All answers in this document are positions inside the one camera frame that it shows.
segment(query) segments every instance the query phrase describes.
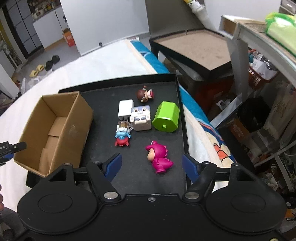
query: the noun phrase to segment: shelf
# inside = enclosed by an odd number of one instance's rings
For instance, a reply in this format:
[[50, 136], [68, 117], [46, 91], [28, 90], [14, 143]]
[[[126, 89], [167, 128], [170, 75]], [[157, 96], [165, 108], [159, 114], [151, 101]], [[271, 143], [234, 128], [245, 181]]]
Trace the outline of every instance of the shelf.
[[258, 50], [296, 87], [296, 58], [268, 37], [265, 30], [265, 22], [223, 15], [219, 33], [232, 42], [242, 40]]
[[[262, 53], [294, 85], [294, 87], [296, 87], [296, 58], [284, 47], [268, 37], [265, 30], [265, 22], [230, 15], [222, 16], [219, 33], [227, 38], [238, 99], [231, 102], [230, 106], [223, 110], [211, 122], [214, 127], [217, 127], [249, 97], [248, 46], [251, 46], [258, 50], [258, 52]], [[285, 152], [294, 145], [296, 145], [296, 141], [254, 165], [257, 167], [272, 158], [275, 158], [290, 191], [293, 191], [292, 183], [284, 164], [279, 158], [279, 154]]]

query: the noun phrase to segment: brown-haired figurine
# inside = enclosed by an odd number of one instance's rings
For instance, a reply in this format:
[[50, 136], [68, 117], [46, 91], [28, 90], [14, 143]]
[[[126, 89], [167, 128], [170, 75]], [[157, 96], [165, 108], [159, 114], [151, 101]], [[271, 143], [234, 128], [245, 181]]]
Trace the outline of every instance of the brown-haired figurine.
[[141, 90], [138, 90], [137, 92], [137, 99], [143, 103], [147, 102], [149, 99], [154, 98], [154, 94], [152, 92], [152, 89], [146, 90], [147, 86], [144, 85], [144, 88]]

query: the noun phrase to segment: white power adapter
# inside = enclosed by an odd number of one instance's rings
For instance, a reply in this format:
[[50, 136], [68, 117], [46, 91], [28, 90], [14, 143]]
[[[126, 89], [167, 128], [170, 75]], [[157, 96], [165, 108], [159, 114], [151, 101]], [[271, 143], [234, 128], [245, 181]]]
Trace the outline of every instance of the white power adapter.
[[122, 121], [127, 121], [131, 116], [131, 109], [133, 108], [133, 100], [121, 100], [119, 102], [118, 118]]

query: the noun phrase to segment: yellow slipper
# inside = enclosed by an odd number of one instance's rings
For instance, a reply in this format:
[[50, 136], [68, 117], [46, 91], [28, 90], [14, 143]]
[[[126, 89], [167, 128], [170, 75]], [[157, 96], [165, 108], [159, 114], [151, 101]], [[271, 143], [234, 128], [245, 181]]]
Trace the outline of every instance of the yellow slipper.
[[36, 70], [39, 71], [39, 72], [44, 70], [44, 65], [42, 65], [42, 64], [38, 65]]
[[30, 73], [29, 76], [30, 76], [31, 78], [33, 78], [33, 77], [36, 77], [38, 74], [39, 74], [38, 71], [36, 71], [36, 70], [32, 70], [32, 72]]

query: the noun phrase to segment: blue gripper pad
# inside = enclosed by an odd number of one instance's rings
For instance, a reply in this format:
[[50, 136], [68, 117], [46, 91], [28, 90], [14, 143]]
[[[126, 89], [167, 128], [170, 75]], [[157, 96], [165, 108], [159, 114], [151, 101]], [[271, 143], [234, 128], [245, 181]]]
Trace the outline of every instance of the blue gripper pad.
[[192, 158], [190, 155], [183, 155], [182, 166], [186, 175], [192, 182], [195, 182], [199, 176], [198, 174], [198, 165], [199, 163]]
[[119, 172], [121, 165], [122, 165], [121, 154], [118, 154], [116, 157], [114, 157], [113, 160], [111, 160], [107, 164], [106, 171], [105, 171], [104, 175], [109, 182], [111, 182], [113, 180], [113, 178], [116, 176], [116, 174]]

